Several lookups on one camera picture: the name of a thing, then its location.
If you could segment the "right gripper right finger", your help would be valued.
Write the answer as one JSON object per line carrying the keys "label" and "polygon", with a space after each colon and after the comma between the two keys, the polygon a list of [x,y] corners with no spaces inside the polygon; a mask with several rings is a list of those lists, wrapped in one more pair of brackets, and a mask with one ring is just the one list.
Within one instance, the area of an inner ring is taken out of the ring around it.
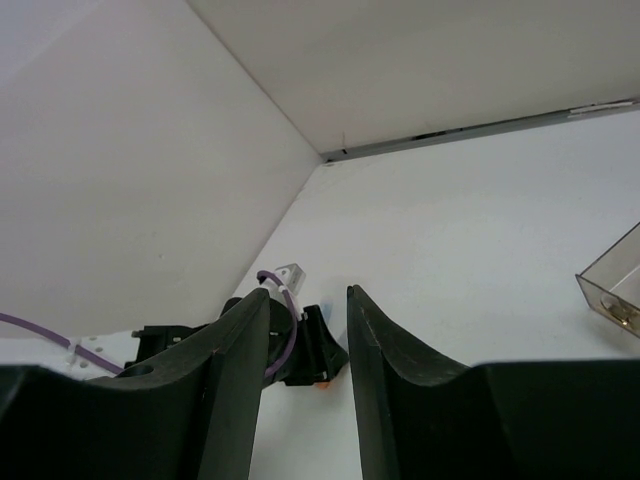
{"label": "right gripper right finger", "polygon": [[347,330],[364,478],[638,477],[637,361],[466,366],[356,285]]}

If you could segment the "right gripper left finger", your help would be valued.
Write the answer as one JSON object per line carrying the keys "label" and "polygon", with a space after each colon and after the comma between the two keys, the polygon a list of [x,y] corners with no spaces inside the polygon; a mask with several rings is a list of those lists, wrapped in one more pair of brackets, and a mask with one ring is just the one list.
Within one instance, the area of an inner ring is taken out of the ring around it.
{"label": "right gripper left finger", "polygon": [[1,370],[5,479],[245,479],[269,337],[258,288],[116,377]]}

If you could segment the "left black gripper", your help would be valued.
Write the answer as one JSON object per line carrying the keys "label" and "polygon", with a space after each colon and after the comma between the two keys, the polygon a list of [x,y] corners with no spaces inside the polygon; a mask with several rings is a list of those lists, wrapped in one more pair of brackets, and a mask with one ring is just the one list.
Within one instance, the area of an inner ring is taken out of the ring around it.
{"label": "left black gripper", "polygon": [[[268,331],[243,347],[233,357],[240,365],[222,376],[233,386],[267,388],[275,383],[288,387],[326,386],[349,362],[347,351],[330,333],[319,306],[304,307],[300,319],[294,322],[285,302],[271,299],[267,313]],[[296,338],[284,364],[274,373],[259,375],[259,367],[268,368],[285,355],[292,334]]]}

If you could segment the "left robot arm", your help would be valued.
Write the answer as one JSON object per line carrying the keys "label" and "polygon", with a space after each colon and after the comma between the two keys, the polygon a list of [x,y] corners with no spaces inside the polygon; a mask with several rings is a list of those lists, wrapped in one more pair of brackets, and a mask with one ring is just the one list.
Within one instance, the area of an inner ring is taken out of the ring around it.
{"label": "left robot arm", "polygon": [[[268,362],[285,350],[291,330],[291,316],[283,302],[270,301]],[[138,330],[103,336],[83,337],[76,343],[89,353],[124,370],[159,354],[202,330],[202,325],[147,325]],[[318,305],[302,308],[292,353],[264,387],[283,383],[289,387],[328,385],[348,364],[347,351],[333,337]]]}

